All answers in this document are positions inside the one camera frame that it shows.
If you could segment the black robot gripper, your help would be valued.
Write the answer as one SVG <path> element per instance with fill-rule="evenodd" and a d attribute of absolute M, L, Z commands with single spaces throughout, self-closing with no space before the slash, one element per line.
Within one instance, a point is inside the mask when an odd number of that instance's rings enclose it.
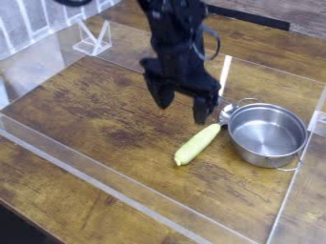
<path fill-rule="evenodd" d="M 149 44 L 156 57 L 140 60 L 151 97 L 160 109 L 175 92 L 193 99 L 193 119 L 203 124 L 217 106 L 219 81 L 204 69 L 220 50 L 220 38 L 204 25 L 203 0 L 136 0 L 149 24 Z"/>

